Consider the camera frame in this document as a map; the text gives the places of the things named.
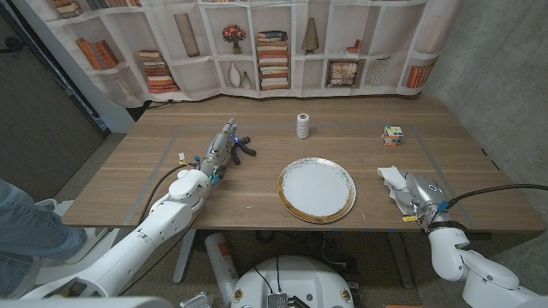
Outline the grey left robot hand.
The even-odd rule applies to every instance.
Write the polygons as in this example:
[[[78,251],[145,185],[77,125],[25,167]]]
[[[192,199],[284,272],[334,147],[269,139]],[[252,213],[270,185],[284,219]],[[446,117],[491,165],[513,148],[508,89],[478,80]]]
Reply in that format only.
[[[200,162],[201,172],[213,176],[218,169],[226,168],[227,162],[231,159],[231,150],[235,146],[235,132],[235,119],[230,118],[206,150]]]

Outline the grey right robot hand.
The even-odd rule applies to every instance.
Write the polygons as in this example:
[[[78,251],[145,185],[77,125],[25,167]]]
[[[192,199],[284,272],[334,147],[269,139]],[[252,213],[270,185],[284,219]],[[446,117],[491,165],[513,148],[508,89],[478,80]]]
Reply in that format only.
[[[395,198],[404,215],[422,218],[440,210],[445,197],[434,179],[413,173],[406,173],[403,178],[403,188],[396,189]]]

